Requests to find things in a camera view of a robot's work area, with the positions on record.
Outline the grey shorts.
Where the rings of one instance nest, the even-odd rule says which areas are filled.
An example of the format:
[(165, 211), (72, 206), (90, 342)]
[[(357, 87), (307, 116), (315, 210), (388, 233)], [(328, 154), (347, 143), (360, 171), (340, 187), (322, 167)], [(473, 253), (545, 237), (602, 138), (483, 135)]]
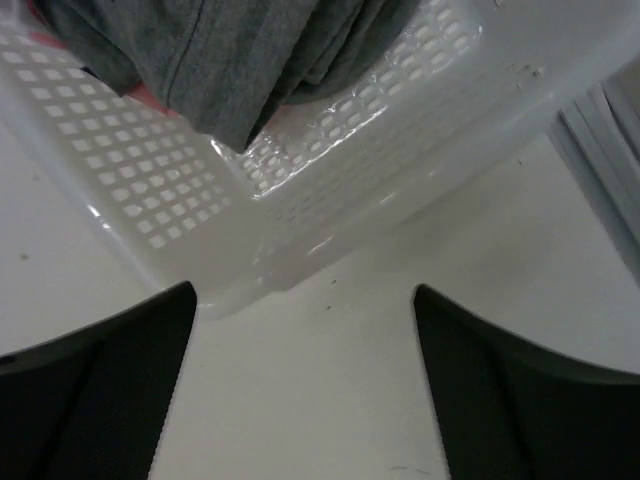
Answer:
[(245, 151), (279, 108), (357, 82), (414, 1), (32, 1), (29, 11), (119, 95), (138, 87)]

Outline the aluminium right side rail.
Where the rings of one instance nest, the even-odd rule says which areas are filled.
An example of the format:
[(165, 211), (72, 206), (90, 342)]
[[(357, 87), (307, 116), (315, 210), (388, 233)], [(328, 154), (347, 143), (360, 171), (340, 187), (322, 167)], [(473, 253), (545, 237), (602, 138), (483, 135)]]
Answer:
[(570, 101), (549, 130), (628, 268), (639, 274), (639, 107), (615, 80)]

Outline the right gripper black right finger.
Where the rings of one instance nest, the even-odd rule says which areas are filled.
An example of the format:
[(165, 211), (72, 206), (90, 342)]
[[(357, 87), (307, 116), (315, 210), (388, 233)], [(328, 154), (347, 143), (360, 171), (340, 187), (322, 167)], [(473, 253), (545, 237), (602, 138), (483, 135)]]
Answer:
[(451, 478), (638, 478), (638, 375), (548, 350), (426, 285), (413, 309)]

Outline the white plastic basket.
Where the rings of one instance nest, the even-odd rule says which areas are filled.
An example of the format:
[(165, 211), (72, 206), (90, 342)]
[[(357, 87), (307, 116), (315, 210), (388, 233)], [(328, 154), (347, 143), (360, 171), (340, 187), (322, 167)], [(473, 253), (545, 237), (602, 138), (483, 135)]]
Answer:
[(635, 1), (424, 1), (358, 83), (238, 154), (121, 98), (1, 6), (1, 116), (153, 290), (230, 315), (400, 223), (639, 49)]

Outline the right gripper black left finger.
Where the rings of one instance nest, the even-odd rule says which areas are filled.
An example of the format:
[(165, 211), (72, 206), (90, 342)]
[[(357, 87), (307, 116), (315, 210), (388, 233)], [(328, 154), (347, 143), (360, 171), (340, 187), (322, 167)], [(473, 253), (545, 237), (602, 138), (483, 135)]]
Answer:
[(189, 282), (1, 358), (4, 479), (145, 479), (197, 310)]

